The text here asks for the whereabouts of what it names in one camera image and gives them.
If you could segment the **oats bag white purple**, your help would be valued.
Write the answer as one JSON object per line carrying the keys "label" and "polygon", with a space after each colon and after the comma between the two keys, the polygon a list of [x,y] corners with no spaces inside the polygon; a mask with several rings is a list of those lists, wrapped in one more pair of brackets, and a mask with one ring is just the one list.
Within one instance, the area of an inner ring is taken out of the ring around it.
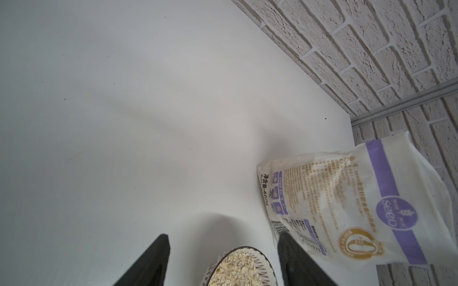
{"label": "oats bag white purple", "polygon": [[276,237],[338,266],[458,262],[449,191],[408,132],[258,165]]}

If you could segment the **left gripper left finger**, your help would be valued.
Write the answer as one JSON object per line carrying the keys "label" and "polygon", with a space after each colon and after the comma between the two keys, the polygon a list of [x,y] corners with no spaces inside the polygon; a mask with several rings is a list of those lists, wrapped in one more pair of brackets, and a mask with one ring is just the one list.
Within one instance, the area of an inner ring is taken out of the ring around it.
{"label": "left gripper left finger", "polygon": [[170,251],[168,235],[161,234],[114,286],[163,286]]}

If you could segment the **patterned breakfast bowl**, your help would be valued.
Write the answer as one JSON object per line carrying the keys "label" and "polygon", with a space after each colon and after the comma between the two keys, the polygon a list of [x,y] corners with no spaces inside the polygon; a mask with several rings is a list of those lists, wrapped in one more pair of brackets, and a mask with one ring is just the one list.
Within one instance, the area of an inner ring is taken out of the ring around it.
{"label": "patterned breakfast bowl", "polygon": [[227,251],[206,270],[202,286],[276,286],[274,269],[267,257],[253,247]]}

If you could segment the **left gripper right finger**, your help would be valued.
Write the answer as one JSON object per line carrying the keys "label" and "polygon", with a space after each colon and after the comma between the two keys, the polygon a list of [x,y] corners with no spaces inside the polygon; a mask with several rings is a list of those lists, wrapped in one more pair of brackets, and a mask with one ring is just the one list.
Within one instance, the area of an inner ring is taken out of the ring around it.
{"label": "left gripper right finger", "polygon": [[277,251],[284,285],[337,286],[287,232],[280,234]]}

